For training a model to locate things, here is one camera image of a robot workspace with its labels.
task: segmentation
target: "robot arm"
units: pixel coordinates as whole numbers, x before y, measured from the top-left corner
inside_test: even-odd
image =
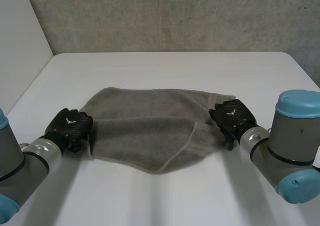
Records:
[[[77,152],[87,139],[93,119],[84,112],[63,109],[45,135],[21,151],[0,109],[0,224],[7,222],[60,163],[66,149]]]
[[[275,108],[271,133],[240,100],[216,104],[209,113],[229,150],[237,140],[279,195],[289,203],[307,202],[320,193],[320,173],[313,168],[320,145],[320,93],[286,91]]]

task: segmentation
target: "towel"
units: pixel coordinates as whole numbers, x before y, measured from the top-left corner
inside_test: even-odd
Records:
[[[81,109],[93,117],[91,154],[152,174],[193,165],[226,145],[208,110],[234,98],[192,90],[105,88]]]

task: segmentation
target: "blue cap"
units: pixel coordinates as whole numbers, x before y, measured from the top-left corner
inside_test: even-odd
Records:
[[[0,130],[8,125],[8,119],[0,108]]]
[[[8,222],[20,210],[20,205],[11,198],[0,194],[0,224]]]
[[[320,92],[289,90],[279,96],[275,109],[292,118],[320,117]]]
[[[305,169],[284,177],[276,186],[276,192],[289,203],[304,203],[320,193],[320,173]]]

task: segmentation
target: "concrete wall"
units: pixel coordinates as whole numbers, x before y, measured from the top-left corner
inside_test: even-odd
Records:
[[[320,0],[30,0],[54,54],[281,51],[320,85]]]
[[[5,114],[52,56],[29,0],[0,0],[0,108]]]

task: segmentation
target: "white table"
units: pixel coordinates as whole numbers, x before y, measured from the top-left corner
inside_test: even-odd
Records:
[[[282,91],[319,87],[278,52],[80,53],[51,59],[9,114],[20,143],[105,87],[236,95],[270,128]],[[285,202],[237,147],[165,175],[64,159],[7,225],[319,225],[320,196]]]

